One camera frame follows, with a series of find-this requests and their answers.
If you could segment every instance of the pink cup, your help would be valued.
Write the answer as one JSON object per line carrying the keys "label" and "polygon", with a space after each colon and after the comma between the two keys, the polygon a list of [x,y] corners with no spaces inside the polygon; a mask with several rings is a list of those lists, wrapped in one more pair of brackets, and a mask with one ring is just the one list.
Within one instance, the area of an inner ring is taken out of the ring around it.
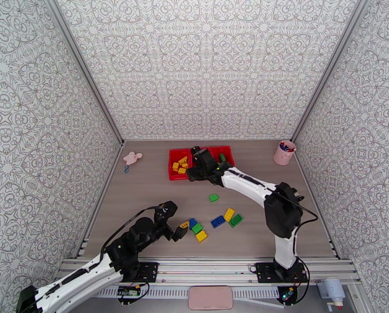
{"label": "pink cup", "polygon": [[[280,148],[280,145],[282,144],[282,142],[284,142],[284,145],[288,146],[289,149],[293,149],[293,151],[288,152],[288,151],[285,151],[282,148]],[[290,159],[293,157],[293,154],[295,153],[295,151],[296,151],[296,145],[293,142],[288,141],[288,140],[282,140],[277,146],[277,150],[273,156],[273,160],[277,164],[286,165],[287,163],[289,163]]]}

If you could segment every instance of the white wall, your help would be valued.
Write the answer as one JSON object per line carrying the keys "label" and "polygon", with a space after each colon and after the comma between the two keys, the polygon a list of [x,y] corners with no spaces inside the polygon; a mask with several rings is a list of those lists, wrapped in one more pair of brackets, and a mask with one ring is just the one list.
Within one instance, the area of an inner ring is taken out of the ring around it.
{"label": "white wall", "polygon": [[297,144],[339,252],[389,312],[389,0],[372,0]]}
{"label": "white wall", "polygon": [[81,243],[119,143],[42,0],[0,0],[0,312]]}
{"label": "white wall", "polygon": [[356,0],[58,0],[129,139],[290,137]]}

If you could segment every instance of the pen holder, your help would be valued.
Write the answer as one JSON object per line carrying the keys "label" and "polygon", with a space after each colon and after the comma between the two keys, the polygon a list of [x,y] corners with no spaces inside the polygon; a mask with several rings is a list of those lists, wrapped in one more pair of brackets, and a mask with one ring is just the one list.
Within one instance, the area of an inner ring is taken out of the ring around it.
{"label": "pen holder", "polygon": [[280,165],[286,165],[289,163],[293,154],[296,152],[296,145],[288,140],[282,140],[277,146],[277,150],[273,156],[275,163]]}

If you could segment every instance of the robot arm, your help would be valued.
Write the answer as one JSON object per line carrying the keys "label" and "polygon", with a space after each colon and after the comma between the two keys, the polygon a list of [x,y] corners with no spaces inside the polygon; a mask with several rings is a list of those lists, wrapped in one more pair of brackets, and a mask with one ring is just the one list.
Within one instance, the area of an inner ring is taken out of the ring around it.
{"label": "robot arm", "polygon": [[267,226],[274,234],[274,262],[278,276],[291,281],[297,266],[296,230],[303,211],[298,204],[303,197],[286,183],[275,185],[249,176],[227,162],[218,164],[207,149],[194,147],[193,167],[187,169],[190,181],[209,180],[214,185],[233,189],[257,202],[265,211]]}
{"label": "robot arm", "polygon": [[138,219],[129,231],[102,248],[102,256],[99,254],[82,268],[49,285],[39,289],[32,285],[26,287],[19,295],[16,312],[66,313],[109,285],[121,281],[143,282],[138,277],[138,253],[162,236],[176,242],[188,230],[179,226],[173,232],[167,225],[177,210],[172,201],[148,209],[155,210],[154,222],[147,217]]}

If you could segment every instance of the blue lego brick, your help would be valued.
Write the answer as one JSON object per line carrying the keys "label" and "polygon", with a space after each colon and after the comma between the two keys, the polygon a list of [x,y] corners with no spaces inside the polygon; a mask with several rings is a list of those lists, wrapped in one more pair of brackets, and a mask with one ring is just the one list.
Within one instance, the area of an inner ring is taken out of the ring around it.
{"label": "blue lego brick", "polygon": [[223,223],[225,223],[225,219],[224,219],[224,217],[222,215],[217,217],[217,218],[215,218],[211,222],[213,228],[217,228],[218,226],[221,226]]}
{"label": "blue lego brick", "polygon": [[198,222],[194,218],[189,219],[189,229],[192,229],[192,227],[195,226],[197,223]]}

